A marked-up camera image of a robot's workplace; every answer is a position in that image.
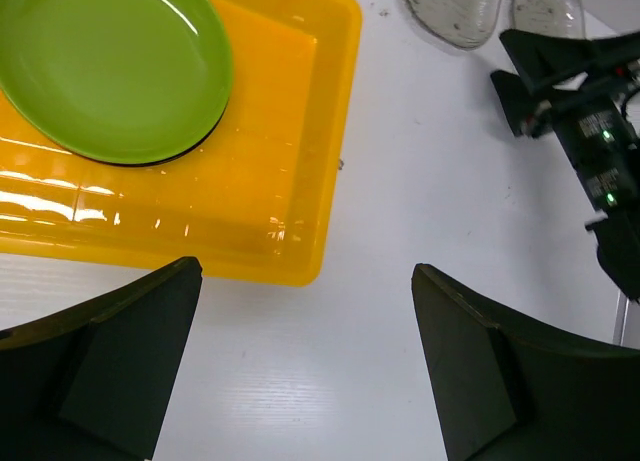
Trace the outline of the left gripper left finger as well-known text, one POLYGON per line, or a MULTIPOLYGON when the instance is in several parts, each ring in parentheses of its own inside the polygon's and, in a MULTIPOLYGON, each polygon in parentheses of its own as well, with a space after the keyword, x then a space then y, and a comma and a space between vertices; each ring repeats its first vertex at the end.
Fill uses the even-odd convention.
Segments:
POLYGON ((2 459, 152 459, 201 285, 183 257, 2 330, 2 459))

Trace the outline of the green plate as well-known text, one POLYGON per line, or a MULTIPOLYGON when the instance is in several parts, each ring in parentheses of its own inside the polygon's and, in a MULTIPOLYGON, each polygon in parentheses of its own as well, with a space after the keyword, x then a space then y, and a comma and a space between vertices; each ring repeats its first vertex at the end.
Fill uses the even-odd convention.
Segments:
POLYGON ((1 89, 83 157, 142 166, 194 149, 231 98, 210 0, 1 0, 1 89))

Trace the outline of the clear glass plate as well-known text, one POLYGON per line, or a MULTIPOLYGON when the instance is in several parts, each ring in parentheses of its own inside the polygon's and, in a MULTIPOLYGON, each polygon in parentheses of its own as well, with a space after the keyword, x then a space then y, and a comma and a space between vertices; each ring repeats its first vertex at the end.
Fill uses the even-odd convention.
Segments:
POLYGON ((585 37, 581 0, 511 0, 513 29, 551 37, 585 37))
POLYGON ((419 27, 463 51, 483 46, 493 35, 502 0, 404 0, 419 27))

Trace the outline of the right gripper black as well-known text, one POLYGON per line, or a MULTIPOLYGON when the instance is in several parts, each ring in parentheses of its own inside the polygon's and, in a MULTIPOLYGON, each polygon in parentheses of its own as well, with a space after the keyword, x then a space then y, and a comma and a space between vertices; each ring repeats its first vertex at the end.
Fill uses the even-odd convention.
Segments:
POLYGON ((589 40, 507 29, 499 39, 519 76, 496 70, 490 79, 513 135, 553 132, 594 210, 638 207, 639 140, 626 108, 639 80, 621 73, 639 59, 639 33, 589 40), (606 77, 552 87, 582 73, 606 77))

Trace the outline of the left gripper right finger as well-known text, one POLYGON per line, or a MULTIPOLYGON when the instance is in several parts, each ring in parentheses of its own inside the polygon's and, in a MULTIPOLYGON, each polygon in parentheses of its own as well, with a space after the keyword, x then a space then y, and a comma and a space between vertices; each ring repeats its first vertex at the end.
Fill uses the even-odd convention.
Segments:
POLYGON ((635 460, 639 353, 538 321, 419 264, 412 296, 451 460, 635 460))

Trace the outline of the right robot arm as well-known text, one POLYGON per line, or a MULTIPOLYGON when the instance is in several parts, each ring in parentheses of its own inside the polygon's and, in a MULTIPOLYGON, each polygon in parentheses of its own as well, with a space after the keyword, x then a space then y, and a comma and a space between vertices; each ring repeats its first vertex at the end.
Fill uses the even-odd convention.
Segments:
POLYGON ((517 136, 554 133, 593 209, 587 224, 601 268, 639 299, 639 134, 628 119, 639 94, 639 35, 595 40, 518 29, 499 39, 515 70, 491 81, 517 136))

